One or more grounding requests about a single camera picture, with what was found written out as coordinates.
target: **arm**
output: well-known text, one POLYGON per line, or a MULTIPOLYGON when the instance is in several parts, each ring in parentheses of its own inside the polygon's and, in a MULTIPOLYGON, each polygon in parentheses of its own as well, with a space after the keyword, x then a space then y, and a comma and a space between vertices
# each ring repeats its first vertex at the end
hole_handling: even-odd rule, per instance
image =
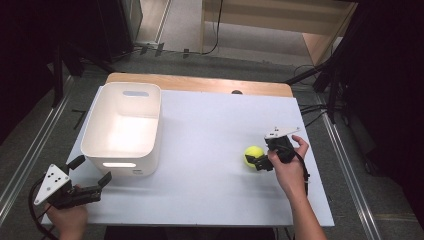
POLYGON ((81 240, 87 225, 88 213, 84 205, 58 210, 46 204, 47 216, 60 233, 60 240, 81 240))
MULTIPOLYGON (((304 158, 309 148, 308 143, 295 135, 292 138, 299 144, 295 151, 304 158)), ((291 163, 284 164, 274 151, 268 151, 268 158, 274 165, 277 180, 289 199, 296 239, 327 239, 306 196, 303 168, 299 159, 294 157, 291 163)))

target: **bin handle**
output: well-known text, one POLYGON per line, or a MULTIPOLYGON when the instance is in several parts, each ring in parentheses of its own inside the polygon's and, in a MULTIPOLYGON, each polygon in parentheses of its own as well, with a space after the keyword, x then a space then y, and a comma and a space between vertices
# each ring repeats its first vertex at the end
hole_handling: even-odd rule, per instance
POLYGON ((150 94, 144 91, 123 91, 123 95, 127 97, 149 97, 150 94))

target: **yellow ball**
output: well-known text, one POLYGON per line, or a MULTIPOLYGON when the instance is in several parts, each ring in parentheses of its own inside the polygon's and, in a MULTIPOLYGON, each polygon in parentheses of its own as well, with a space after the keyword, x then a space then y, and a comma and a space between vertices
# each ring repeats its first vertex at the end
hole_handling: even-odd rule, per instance
POLYGON ((246 150, 244 151, 244 155, 243 155, 244 162, 247 164, 247 166, 255 168, 254 164, 249 163, 247 161, 246 155, 258 158, 258 157, 261 157, 261 156, 264 155, 264 151, 262 150, 261 147, 258 147, 258 146, 250 146, 250 147, 246 148, 246 150))

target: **floor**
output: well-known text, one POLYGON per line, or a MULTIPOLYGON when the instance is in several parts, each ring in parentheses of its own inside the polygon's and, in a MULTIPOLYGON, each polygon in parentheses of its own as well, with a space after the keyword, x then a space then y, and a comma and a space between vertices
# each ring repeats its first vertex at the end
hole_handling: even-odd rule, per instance
MULTIPOLYGON (((199 2, 196 0, 171 1, 159 41, 164 43, 164 49, 182 51, 184 48, 189 48, 190 51, 199 51, 197 22, 188 24, 194 22, 193 18, 197 18, 200 10, 199 2), (184 14, 182 11, 189 11, 192 14, 184 14)), ((205 38, 206 49, 214 44, 212 23, 205 33, 208 36, 205 38)), ((300 67, 310 65, 311 61, 299 33, 222 25, 219 43, 219 49, 207 57, 193 55, 183 59, 181 54, 172 52, 163 53, 160 57, 155 57, 154 51, 148 51, 144 55, 136 52, 114 63, 113 67, 119 71, 131 73, 189 75, 265 82, 283 82, 310 68, 310 66, 300 67)), ((106 73, 93 65, 86 65, 86 69, 82 78, 73 77, 69 80, 72 84, 68 87, 68 103, 64 105, 62 112, 58 113, 55 127, 46 136, 45 142, 40 143, 39 152, 30 152, 28 149, 31 149, 34 139, 39 137, 39 130, 43 128, 46 118, 49 114, 55 113, 51 112, 50 108, 52 92, 37 104, 0 146, 2 176, 0 179, 2 192, 0 236, 2 239, 3 237, 5 239, 41 238, 41 234, 36 231, 35 225, 28 217, 27 193, 43 169, 51 163, 61 164, 66 160, 80 127, 78 125, 81 117, 79 111, 88 109, 98 86, 104 84, 106 73), (34 159, 33 166, 24 161, 28 158, 34 159), (21 162, 29 166, 28 176, 27 179, 17 181, 14 180, 16 179, 14 176, 19 178, 22 172, 15 173, 15 169, 22 169, 19 166, 21 162), (18 190, 14 196, 8 196, 11 188, 18 190)), ((299 104, 317 104, 325 99, 325 93, 317 95, 312 91, 310 85, 313 82, 314 77, 311 77, 292 86, 299 104)), ((313 121, 317 115, 318 113, 305 115, 305 124, 313 121)), ((336 224, 335 227, 325 229, 329 239, 424 239, 424 232, 414 218, 400 187, 391 179, 374 177, 367 173, 356 140, 339 115, 336 116, 336 125, 328 126, 326 117, 323 115, 311 124, 307 131, 336 224), (355 189, 352 189, 347 181, 344 162, 340 160, 335 149, 334 137, 329 134, 331 128, 332 131, 335 129, 339 136, 345 157, 359 187, 356 190, 361 191, 365 206, 369 207, 371 219, 374 220, 378 230, 378 234, 373 236, 377 235, 377 237, 370 236, 367 233, 368 230, 364 228, 366 225, 361 221, 360 213, 363 209, 358 206, 364 205, 357 204, 356 195, 353 193, 355 189)), ((172 239, 190 239, 184 231, 176 228, 168 228, 167 231, 172 235, 172 239)), ((103 232, 104 226, 89 226, 85 239, 102 239, 103 232)), ((284 228, 279 228, 278 232, 279 239, 287 239, 284 228)))

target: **gray floor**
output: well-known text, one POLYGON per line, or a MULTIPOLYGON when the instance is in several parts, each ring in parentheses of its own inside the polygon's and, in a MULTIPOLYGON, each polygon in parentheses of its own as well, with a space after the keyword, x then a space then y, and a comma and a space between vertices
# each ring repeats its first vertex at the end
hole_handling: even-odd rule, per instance
MULTIPOLYGON (((187 42, 183 39, 175 39, 175 34, 170 32, 168 25, 168 28, 164 28, 162 41, 165 42, 165 46, 168 46, 170 50, 178 51, 179 48, 185 48, 181 44, 187 42)), ((297 66, 310 64, 310 60, 305 58, 307 53, 299 34, 283 32, 278 34, 285 34, 287 39, 285 43, 292 44, 292 47, 285 46, 284 49, 286 50, 282 49, 282 54, 279 56, 266 54, 269 52, 266 48, 258 47, 260 45, 252 42, 246 42, 239 46, 239 49, 242 48, 242 51, 239 51, 231 47, 232 43, 230 36, 228 36, 227 40, 221 42, 223 45, 220 45, 220 53, 212 56, 191 55, 189 58, 183 59, 181 54, 164 52, 160 57, 155 57, 155 52, 150 50, 144 55, 139 55, 139 52, 136 52, 125 56, 114 63, 113 67, 117 71, 128 73, 156 73, 245 81, 283 82, 294 75, 297 66), (290 52, 288 49, 296 49, 296 51, 290 52), (260 51, 262 51, 263 55, 256 54, 260 51)), ((7 217, 1 225, 1 239, 41 239, 42 237, 30 220, 26 202, 27 195, 33 182, 41 176, 49 164, 62 165, 65 162, 80 129, 80 126, 76 126, 76 124, 81 114, 73 110, 87 110, 98 86, 103 85, 107 78, 107 74, 97 66, 87 64, 85 67, 86 71, 82 78, 73 78, 74 85, 70 92, 69 100, 42 151, 36 158, 32 171, 28 178, 25 179, 22 190, 14 200, 7 217)), ((296 74, 308 68, 307 66, 301 67, 297 69, 296 74)), ((294 96, 299 104, 317 104, 316 93, 310 87, 313 81, 314 78, 311 77, 292 87, 294 96)), ((2 176, 0 178, 0 191, 2 193, 47 118, 51 110, 50 104, 52 101, 53 94, 47 94, 16 127, 3 145, 0 146, 0 174, 2 176)), ((312 121, 317 115, 318 112, 305 115, 305 124, 312 121)), ((339 131, 354 173, 376 220, 382 239, 424 239, 423 230, 414 218, 402 194, 402 189, 391 179, 373 177, 365 171, 363 157, 358 150, 358 145, 350 129, 343 124, 340 116, 336 117, 336 122, 336 128, 339 131)), ((336 225, 335 227, 325 228, 328 238, 367 239, 323 118, 319 118, 311 124, 307 131, 336 225)), ((102 239, 104 229, 105 226, 89 226, 85 239, 102 239)), ((168 228, 167 231, 172 239, 191 239, 181 229, 168 228)), ((207 237, 211 235, 213 235, 213 231, 203 232, 204 239, 208 239, 207 237)), ((280 239, 287 239, 282 228, 279 229, 279 236, 280 239)))

